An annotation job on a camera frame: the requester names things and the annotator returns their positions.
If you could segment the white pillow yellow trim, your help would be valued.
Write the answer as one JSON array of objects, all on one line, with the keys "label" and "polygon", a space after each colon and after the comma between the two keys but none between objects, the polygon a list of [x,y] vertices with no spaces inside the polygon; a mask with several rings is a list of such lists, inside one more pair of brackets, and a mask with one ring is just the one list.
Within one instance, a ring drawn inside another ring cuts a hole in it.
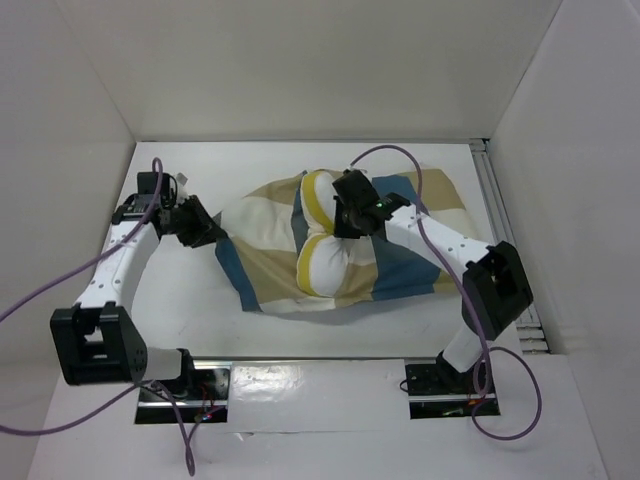
[{"label": "white pillow yellow trim", "polygon": [[306,239],[297,260],[297,284],[314,297],[334,297],[345,278],[348,253],[335,236],[336,200],[334,177],[326,170],[303,176],[300,199],[308,226]]}]

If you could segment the blue tan white pillowcase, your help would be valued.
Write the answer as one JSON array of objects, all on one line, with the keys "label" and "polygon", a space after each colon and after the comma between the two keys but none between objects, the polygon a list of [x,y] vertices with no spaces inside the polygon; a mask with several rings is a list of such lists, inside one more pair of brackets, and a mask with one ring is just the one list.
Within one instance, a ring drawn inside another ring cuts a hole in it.
[{"label": "blue tan white pillowcase", "polygon": [[297,260],[308,226],[295,177],[267,183],[232,202],[215,220],[227,232],[215,255],[245,312],[292,314],[327,311],[363,301],[382,301],[455,291],[440,267],[379,238],[341,239],[348,267],[334,297],[314,297],[297,284]]}]

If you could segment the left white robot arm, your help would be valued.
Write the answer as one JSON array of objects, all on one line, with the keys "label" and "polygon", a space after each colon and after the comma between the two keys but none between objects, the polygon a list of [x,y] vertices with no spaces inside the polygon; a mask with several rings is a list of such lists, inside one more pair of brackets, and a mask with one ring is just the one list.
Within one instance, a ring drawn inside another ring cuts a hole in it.
[{"label": "left white robot arm", "polygon": [[161,381],[176,399],[196,390],[194,360],[184,348],[146,345],[132,319],[134,298],[161,240],[199,248],[227,239],[195,195],[168,173],[140,172],[137,190],[111,218],[106,250],[72,307],[57,309],[50,329],[63,377],[72,386]]}]

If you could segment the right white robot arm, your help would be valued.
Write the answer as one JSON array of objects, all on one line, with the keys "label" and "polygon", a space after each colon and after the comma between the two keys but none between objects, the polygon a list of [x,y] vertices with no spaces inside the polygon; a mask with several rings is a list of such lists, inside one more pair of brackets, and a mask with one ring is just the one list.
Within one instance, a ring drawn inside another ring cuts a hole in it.
[{"label": "right white robot arm", "polygon": [[359,170],[333,182],[336,230],[377,236],[446,271],[461,289],[463,325],[437,357],[436,379],[448,392],[460,391],[488,344],[532,304],[533,293],[516,248],[475,240],[433,219],[419,201],[397,193],[380,196]]}]

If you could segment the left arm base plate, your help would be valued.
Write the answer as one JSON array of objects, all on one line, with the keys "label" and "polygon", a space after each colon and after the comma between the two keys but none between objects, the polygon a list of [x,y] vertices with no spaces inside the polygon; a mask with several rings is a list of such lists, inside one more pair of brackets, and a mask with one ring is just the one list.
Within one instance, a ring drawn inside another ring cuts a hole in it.
[{"label": "left arm base plate", "polygon": [[[193,366],[175,380],[162,380],[176,401],[182,421],[196,423],[226,423],[231,386],[232,363],[195,358]],[[176,424],[177,417],[169,396],[152,387],[139,393],[135,420],[137,425]]]}]

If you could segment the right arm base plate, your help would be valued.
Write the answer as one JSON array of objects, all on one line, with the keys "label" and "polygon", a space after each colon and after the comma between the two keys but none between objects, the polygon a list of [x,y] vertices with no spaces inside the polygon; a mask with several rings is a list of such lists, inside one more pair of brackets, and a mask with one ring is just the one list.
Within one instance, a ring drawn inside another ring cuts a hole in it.
[{"label": "right arm base plate", "polygon": [[399,383],[407,394],[412,420],[499,416],[500,408],[492,387],[481,396],[473,386],[472,371],[460,374],[440,360],[405,364],[405,379]]}]

